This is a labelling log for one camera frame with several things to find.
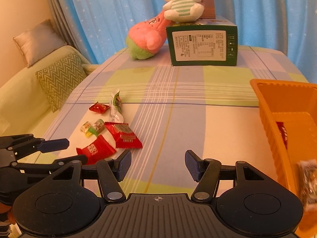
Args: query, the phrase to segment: orange plastic container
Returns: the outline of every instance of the orange plastic container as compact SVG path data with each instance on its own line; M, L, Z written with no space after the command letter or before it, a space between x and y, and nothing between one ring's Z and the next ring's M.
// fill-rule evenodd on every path
M251 80L259 99L260 117L271 147L278 182L299 195L300 160L317 159L317 85L289 81ZM287 150L277 121L284 122ZM305 212L296 234L317 234L317 212Z

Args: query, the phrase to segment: wall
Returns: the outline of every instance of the wall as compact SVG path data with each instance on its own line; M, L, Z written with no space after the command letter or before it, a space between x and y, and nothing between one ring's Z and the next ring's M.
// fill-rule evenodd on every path
M0 0L0 87L25 67L13 37L45 19L52 20L47 0Z

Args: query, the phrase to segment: sofa armrest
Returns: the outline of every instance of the sofa armrest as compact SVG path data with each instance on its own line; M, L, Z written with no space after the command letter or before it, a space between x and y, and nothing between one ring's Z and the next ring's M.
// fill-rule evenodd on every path
M99 66L100 64L82 64L82 67L87 75L91 74Z

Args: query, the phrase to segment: yellow line on tablecloth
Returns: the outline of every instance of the yellow line on tablecloth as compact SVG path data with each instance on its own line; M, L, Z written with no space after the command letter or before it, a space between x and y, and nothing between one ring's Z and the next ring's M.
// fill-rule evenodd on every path
M162 153L163 145L164 145L165 138L166 138L166 134L167 134L167 129L168 129L168 126L170 125L170 121L171 121L171 117L172 117L172 111L173 111L173 107L174 107L175 94L176 94L176 85L177 85L177 80L178 80L179 72L180 72L180 67L177 67L176 80L175 80L175 86L174 86L174 91L173 91L173 100L172 100L172 104L171 104L170 113L169 113L169 115L168 115L168 119L167 119L165 131L164 131L163 139L162 139L162 141L161 141L161 145L160 145L160 148L159 148L159 150L158 150L158 154L156 155L156 159L155 159L155 162L154 162L154 166L153 166L153 168L152 168L152 171L151 171L149 180L147 181L147 184L146 184L144 193L147 193L147 191L149 190L149 187L150 187L150 184L151 184L153 175L154 175L154 171L155 171L156 166L157 166L157 164L158 164L158 159L160 158L160 155L161 155L161 153Z

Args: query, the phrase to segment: blue curtain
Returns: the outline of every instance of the blue curtain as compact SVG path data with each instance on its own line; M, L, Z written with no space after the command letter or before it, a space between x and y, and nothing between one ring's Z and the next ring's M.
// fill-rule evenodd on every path
M59 0L80 51L102 63L125 46L135 23L157 15L163 0ZM237 24L239 44L284 52L317 83L317 0L215 0Z

